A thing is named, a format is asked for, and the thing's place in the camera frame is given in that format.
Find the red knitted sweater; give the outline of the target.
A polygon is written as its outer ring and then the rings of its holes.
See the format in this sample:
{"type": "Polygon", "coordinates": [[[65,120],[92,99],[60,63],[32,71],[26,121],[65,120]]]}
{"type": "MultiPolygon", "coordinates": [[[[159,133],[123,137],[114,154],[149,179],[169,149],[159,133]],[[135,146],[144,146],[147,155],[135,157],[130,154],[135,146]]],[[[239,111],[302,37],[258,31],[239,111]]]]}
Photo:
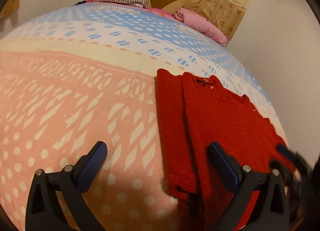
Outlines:
{"type": "Polygon", "coordinates": [[[233,198],[208,158],[211,143],[257,172],[270,172],[273,160],[296,169],[277,152],[283,139],[270,120],[215,76],[159,69],[156,106],[167,193],[178,200],[179,230],[209,230],[233,198]]]}

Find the pink blue dotted bedspread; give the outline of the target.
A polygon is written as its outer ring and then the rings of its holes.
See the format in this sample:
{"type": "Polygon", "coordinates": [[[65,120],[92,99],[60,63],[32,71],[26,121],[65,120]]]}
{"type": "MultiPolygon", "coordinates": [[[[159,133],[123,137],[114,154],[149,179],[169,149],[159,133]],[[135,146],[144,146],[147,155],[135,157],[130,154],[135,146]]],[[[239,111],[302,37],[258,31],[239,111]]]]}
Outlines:
{"type": "Polygon", "coordinates": [[[1,206],[18,230],[35,171],[75,164],[97,141],[107,144],[108,157],[84,199],[104,228],[178,228],[177,201],[162,188],[160,68],[215,75],[285,136],[253,76],[186,25],[108,3],[44,14],[1,39],[1,206]]]}

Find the pink pillow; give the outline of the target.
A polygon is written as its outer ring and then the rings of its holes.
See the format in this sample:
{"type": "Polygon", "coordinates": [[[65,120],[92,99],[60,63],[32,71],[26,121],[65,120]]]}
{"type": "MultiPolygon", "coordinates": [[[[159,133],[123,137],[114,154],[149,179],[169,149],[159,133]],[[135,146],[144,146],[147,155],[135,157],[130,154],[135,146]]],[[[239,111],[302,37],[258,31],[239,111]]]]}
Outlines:
{"type": "Polygon", "coordinates": [[[224,33],[199,14],[185,8],[180,8],[173,14],[173,16],[176,20],[211,38],[221,46],[226,46],[227,38],[224,33]]]}

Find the beige curtain side window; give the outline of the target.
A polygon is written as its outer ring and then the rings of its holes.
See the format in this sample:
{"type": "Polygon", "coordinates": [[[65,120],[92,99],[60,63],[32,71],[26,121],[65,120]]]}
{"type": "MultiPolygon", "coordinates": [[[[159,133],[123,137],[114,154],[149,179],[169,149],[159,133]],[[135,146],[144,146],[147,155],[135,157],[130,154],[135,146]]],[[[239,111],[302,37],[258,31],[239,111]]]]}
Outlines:
{"type": "Polygon", "coordinates": [[[0,13],[0,20],[10,16],[20,8],[20,0],[8,0],[0,13]]]}

